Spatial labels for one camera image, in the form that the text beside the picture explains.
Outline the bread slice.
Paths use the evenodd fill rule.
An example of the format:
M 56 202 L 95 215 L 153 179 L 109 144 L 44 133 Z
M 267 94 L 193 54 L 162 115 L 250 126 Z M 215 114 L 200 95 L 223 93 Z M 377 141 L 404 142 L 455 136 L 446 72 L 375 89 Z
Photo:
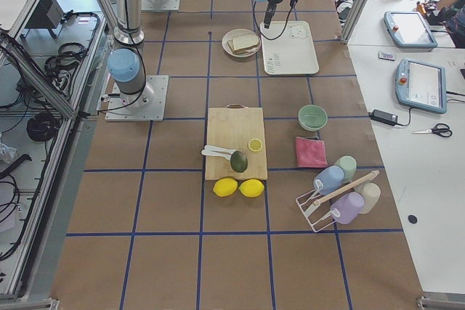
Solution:
M 232 40 L 235 47 L 235 54 L 242 54 L 259 45 L 259 37 L 256 34 L 243 34 L 233 37 Z
M 228 40 L 228 41 L 227 41 L 227 45 L 228 45 L 230 51 L 231 51 L 232 53 L 235 53 L 235 47 L 234 47 L 233 40 Z

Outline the white round plate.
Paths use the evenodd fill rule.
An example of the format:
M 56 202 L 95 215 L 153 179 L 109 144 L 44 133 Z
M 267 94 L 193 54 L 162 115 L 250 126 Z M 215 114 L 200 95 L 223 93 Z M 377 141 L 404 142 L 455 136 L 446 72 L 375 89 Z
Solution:
M 224 34 L 222 47 L 232 57 L 245 58 L 256 54 L 261 41 L 255 32 L 247 29 L 235 29 Z

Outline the bread slice on plate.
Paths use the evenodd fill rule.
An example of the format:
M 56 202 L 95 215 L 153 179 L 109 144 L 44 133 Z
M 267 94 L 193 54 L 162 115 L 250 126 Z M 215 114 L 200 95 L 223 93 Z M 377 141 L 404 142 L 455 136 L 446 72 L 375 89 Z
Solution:
M 232 53 L 235 53 L 235 47 L 234 47 L 233 40 L 228 40 L 228 41 L 227 41 L 227 45 L 228 45 L 230 51 L 231 51 Z

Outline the cream bear tray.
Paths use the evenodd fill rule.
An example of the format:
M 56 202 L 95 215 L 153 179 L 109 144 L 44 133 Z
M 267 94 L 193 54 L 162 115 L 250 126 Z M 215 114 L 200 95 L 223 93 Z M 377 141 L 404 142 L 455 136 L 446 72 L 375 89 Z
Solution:
M 310 25 L 306 21 L 260 23 L 264 71 L 271 76 L 313 75 L 319 64 Z

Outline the light green bowl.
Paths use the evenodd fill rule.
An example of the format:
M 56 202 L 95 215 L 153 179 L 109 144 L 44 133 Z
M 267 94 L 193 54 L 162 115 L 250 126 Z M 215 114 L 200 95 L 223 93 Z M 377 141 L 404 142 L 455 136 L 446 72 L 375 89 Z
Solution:
M 307 131 L 319 131 L 328 122 L 326 111 L 318 105 L 302 106 L 298 112 L 299 125 Z

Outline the lemon half slice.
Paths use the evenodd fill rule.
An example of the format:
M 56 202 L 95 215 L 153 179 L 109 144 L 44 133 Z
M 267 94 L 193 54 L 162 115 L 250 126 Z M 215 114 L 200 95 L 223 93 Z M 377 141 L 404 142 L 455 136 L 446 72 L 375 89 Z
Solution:
M 248 141 L 248 148 L 252 152 L 259 152 L 263 148 L 261 139 L 253 138 Z

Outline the teach pendant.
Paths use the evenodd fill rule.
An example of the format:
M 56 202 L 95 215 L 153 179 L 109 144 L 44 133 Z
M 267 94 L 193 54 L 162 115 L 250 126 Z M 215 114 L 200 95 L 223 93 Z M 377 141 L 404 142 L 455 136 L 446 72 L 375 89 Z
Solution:
M 431 51 L 438 43 L 418 12 L 385 12 L 384 24 L 395 46 L 401 49 Z
M 402 59 L 396 70 L 395 94 L 401 105 L 445 114 L 445 68 L 417 60 Z

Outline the black power adapter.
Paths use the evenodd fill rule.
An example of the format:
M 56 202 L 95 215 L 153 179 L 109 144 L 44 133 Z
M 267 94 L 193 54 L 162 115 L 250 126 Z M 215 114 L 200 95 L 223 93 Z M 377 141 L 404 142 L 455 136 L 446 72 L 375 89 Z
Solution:
M 388 126 L 396 126 L 398 124 L 398 116 L 392 113 L 373 109 L 368 115 L 372 121 L 377 121 Z

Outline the green avocado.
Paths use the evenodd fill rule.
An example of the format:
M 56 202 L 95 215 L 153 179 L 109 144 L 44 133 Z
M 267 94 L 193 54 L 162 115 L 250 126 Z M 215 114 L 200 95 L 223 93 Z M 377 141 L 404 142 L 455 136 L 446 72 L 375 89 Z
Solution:
M 230 156 L 230 166 L 234 172 L 243 173 L 248 168 L 248 158 L 246 157 L 245 152 L 236 150 Z

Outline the green cup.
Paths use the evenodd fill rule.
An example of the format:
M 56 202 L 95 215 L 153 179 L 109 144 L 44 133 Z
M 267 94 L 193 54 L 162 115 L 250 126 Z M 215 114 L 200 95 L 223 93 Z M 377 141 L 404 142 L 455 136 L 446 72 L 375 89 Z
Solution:
M 334 165 L 340 167 L 344 172 L 344 178 L 342 180 L 343 183 L 352 181 L 357 170 L 357 161 L 352 156 L 342 156 L 334 163 Z

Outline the lower teach pendant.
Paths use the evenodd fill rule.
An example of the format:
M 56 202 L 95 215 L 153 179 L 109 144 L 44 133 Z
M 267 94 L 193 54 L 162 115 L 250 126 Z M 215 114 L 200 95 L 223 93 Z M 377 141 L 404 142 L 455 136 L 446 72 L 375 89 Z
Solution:
M 417 60 L 402 59 L 396 70 L 395 94 L 401 105 L 445 114 L 445 68 Z

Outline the left yellow lemon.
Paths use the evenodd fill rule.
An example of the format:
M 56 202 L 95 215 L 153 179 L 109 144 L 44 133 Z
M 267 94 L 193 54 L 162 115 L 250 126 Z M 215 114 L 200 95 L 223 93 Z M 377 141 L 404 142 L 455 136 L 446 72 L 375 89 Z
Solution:
M 233 178 L 223 178 L 215 182 L 213 192 L 218 197 L 227 197 L 232 195 L 238 188 L 238 182 Z

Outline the wooden rack rod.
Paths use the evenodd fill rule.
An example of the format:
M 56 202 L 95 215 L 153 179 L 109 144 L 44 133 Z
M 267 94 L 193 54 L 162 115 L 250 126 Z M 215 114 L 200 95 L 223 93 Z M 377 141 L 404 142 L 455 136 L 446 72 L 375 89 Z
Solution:
M 371 181 L 371 180 L 375 179 L 378 175 L 379 175 L 379 171 L 378 170 L 373 170 L 369 174 L 366 174 L 365 176 L 362 176 L 359 179 L 356 179 L 356 180 L 350 182 L 349 184 L 346 184 L 343 187 L 338 188 L 337 190 L 327 194 L 323 198 L 315 200 L 312 203 L 312 205 L 319 206 L 322 203 L 324 203 L 326 201 L 329 201 L 330 199 L 332 199 L 332 198 L 334 198 L 334 197 L 348 191 L 349 189 L 353 189 L 353 188 L 355 188 L 356 186 L 358 186 L 360 184 L 363 184 L 363 183 L 365 183 L 367 181 Z

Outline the purple cup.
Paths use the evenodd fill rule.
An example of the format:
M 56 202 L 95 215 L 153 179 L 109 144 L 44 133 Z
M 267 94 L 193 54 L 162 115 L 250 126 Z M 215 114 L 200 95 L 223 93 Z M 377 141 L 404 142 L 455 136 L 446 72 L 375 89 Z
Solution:
M 330 214 L 340 224 L 350 223 L 364 206 L 363 197 L 357 192 L 350 192 L 340 197 L 330 207 Z

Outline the black handled scissors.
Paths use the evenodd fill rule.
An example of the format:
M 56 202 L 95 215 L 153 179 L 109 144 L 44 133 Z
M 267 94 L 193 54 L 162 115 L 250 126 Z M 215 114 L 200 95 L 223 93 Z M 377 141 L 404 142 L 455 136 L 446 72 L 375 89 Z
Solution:
M 429 129 L 413 131 L 413 134 L 435 134 L 442 138 L 450 138 L 452 137 L 453 132 L 448 124 L 437 123 Z

